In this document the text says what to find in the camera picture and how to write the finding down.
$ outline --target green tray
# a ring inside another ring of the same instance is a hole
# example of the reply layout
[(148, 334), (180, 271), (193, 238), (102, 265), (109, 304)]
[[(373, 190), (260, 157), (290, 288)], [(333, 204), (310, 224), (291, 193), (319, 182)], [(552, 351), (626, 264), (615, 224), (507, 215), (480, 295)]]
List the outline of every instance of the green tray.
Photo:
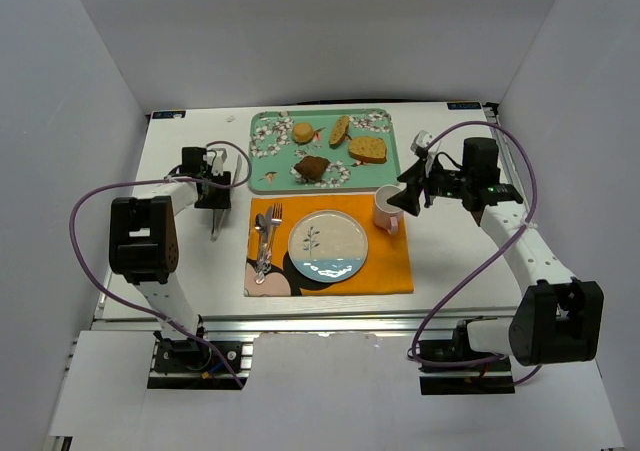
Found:
[[(329, 136), (340, 116), (350, 119), (349, 136), (375, 136), (387, 145), (387, 162), (367, 164), (349, 156), (349, 141), (329, 147)], [(291, 138), (293, 125), (309, 123), (314, 139), (304, 145)], [(391, 116), (383, 109), (331, 109), (290, 112), (263, 112), (251, 120), (249, 154), (253, 173), (249, 187), (256, 193), (318, 193), (343, 189), (370, 190), (396, 184), (400, 174), (398, 151)], [(331, 161), (322, 181), (303, 183), (293, 169), (306, 155)]]

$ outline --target orange placemat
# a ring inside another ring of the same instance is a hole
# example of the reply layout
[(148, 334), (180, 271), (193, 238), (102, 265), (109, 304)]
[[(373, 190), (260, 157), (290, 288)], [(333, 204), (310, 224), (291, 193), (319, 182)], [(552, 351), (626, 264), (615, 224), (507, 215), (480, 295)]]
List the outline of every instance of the orange placemat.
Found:
[[(282, 202), (283, 220), (276, 232), (271, 271), (263, 284), (255, 283), (258, 232), (254, 229), (257, 213), (266, 214), (269, 206)], [(340, 283), (318, 283), (299, 273), (287, 251), (289, 233), (296, 223), (314, 211), (342, 211), (358, 221), (369, 241), (367, 260), (353, 277)], [(300, 196), (290, 198), (254, 198), (251, 201), (249, 249), (245, 273), (248, 296), (350, 296), (365, 294), (412, 293), (411, 265), (404, 222), (398, 233), (390, 236), (373, 224), (373, 195), (349, 194)]]

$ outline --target white wall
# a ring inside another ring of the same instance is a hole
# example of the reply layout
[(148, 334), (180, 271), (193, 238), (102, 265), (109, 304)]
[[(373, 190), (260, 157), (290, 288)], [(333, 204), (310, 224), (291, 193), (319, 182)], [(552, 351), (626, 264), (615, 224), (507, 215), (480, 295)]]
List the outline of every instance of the white wall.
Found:
[(554, 0), (82, 0), (146, 112), (500, 101)]
[[(40, 449), (97, 293), (73, 257), (73, 203), (131, 177), (144, 117), (79, 0), (0, 0), (0, 447)], [(104, 275), (108, 199), (79, 232)]]
[(605, 292), (597, 360), (629, 449), (640, 449), (639, 57), (640, 0), (557, 0), (500, 107), (538, 172), (542, 234)]

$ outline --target cup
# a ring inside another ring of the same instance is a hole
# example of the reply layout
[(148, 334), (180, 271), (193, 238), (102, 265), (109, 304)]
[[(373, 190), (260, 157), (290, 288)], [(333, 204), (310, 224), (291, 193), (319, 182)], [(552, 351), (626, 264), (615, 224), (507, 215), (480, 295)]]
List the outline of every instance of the cup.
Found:
[(393, 235), (398, 232), (398, 223), (402, 219), (402, 210), (387, 203), (387, 199), (401, 192), (397, 186), (388, 184), (378, 188), (373, 197), (373, 222)]

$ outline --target round plate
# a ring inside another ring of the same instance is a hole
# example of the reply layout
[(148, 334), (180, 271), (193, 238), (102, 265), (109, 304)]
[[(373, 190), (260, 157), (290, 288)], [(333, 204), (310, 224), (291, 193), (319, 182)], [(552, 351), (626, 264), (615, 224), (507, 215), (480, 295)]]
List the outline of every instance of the round plate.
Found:
[(368, 249), (360, 223), (340, 211), (311, 213), (289, 235), (291, 262), (304, 276), (321, 283), (337, 283), (356, 274)]

